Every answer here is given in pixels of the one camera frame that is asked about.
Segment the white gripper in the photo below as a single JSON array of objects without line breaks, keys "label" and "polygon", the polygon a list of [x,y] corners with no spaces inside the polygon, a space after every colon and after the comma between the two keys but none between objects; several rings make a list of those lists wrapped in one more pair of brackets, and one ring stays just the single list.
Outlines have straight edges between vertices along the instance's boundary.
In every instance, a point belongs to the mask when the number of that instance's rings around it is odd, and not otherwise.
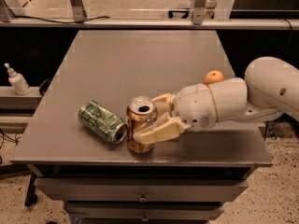
[{"label": "white gripper", "polygon": [[[150,126],[134,131],[133,138],[143,145],[177,138],[186,130],[201,132],[211,129],[216,124],[216,106],[207,85],[185,87],[176,95],[162,94],[153,98],[153,102],[158,113],[163,115]],[[174,108],[177,117],[164,114],[172,112]]]}]

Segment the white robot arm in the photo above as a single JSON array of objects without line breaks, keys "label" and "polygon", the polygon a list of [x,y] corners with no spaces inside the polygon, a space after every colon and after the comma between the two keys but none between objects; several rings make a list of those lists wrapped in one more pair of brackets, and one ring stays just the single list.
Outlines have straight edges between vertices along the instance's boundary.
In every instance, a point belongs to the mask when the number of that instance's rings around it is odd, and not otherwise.
[{"label": "white robot arm", "polygon": [[299,70],[274,57],[252,61],[242,78],[196,84],[154,99],[158,118],[135,131],[141,144],[201,132],[224,121],[262,122],[287,114],[299,120]]}]

